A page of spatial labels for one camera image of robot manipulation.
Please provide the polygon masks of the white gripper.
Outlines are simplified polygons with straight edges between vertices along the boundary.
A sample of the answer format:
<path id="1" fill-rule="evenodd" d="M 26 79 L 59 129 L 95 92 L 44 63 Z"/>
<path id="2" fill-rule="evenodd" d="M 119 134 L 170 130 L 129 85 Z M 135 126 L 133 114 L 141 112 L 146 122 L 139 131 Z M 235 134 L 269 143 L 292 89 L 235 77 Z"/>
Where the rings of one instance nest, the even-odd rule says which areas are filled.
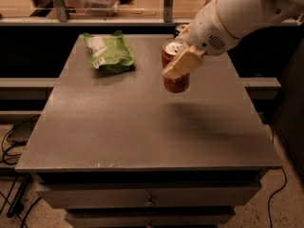
<path id="1" fill-rule="evenodd" d="M 202 65 L 203 50 L 208 55 L 220 55 L 234 48 L 240 41 L 225 27 L 220 16 L 218 0 L 212 0 L 202 8 L 192 24 L 186 25 L 177 38 L 186 43 L 191 42 L 197 47 L 185 49 L 162 71 L 165 78 L 173 81 Z"/>

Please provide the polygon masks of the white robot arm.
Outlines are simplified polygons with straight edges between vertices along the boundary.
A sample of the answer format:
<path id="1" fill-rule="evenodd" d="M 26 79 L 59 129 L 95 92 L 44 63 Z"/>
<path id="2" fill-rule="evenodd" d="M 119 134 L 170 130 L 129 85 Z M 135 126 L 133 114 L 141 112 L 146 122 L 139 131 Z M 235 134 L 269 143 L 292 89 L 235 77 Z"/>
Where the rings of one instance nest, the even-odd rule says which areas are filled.
<path id="1" fill-rule="evenodd" d="M 246 35 L 302 12 L 304 0 L 211 0 L 180 32 L 185 42 L 164 68 L 173 81 L 202 65 L 206 55 L 220 55 L 238 45 Z"/>

